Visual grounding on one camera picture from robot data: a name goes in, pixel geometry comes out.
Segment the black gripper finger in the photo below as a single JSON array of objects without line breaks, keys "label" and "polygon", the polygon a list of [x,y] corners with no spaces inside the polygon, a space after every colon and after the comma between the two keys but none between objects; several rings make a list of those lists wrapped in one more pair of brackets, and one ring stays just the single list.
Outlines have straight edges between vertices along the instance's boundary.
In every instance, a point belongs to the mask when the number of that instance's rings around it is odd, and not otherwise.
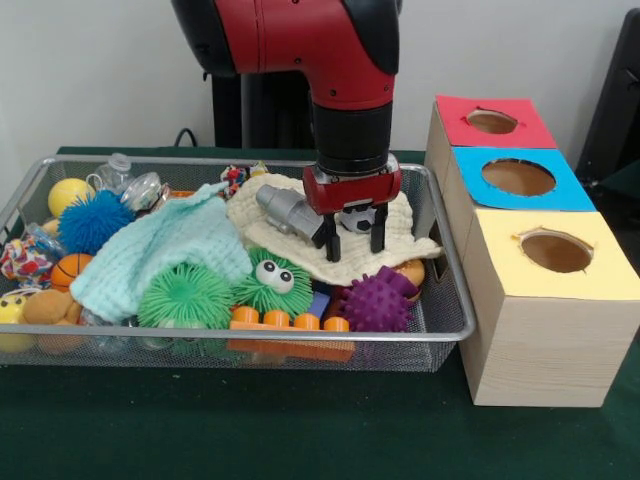
[{"label": "black gripper finger", "polygon": [[325,230],[326,258],[332,263],[339,262],[341,260],[341,242],[340,236],[337,233],[335,214],[325,215],[323,225]]},{"label": "black gripper finger", "polygon": [[380,253],[385,249],[386,220],[388,217],[388,204],[376,205],[374,208],[374,222],[371,227],[370,248],[372,253]]}]

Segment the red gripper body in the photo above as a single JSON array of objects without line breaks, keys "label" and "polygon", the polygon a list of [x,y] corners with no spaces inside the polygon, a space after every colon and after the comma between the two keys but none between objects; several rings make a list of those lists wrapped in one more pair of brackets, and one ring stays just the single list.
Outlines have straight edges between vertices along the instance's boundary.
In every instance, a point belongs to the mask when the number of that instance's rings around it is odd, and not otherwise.
[{"label": "red gripper body", "polygon": [[340,177],[314,164],[304,168],[302,181],[311,208],[318,215],[329,215],[345,208],[389,203],[399,194],[402,173],[397,158],[389,154],[384,167],[370,175]]}]

